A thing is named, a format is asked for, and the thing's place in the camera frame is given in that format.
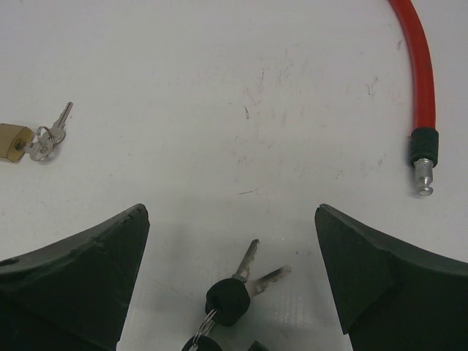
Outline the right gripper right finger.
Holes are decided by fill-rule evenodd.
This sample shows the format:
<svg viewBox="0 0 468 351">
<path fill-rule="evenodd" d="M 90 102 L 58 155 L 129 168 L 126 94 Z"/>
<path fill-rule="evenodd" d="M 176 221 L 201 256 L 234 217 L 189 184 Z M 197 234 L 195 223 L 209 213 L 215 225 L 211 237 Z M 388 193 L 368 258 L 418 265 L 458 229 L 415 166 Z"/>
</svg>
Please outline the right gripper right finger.
<svg viewBox="0 0 468 351">
<path fill-rule="evenodd" d="M 322 204 L 315 227 L 354 350 L 466 350 L 467 264 Z"/>
</svg>

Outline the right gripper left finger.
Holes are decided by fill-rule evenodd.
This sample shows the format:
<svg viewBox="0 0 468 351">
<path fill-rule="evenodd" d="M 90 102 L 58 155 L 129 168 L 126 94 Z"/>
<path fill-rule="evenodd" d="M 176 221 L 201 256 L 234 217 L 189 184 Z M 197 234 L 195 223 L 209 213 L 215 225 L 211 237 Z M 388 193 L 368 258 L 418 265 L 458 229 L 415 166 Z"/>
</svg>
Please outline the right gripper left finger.
<svg viewBox="0 0 468 351">
<path fill-rule="evenodd" d="M 115 350 L 149 234 L 137 204 L 1 261 L 2 350 Z"/>
</svg>

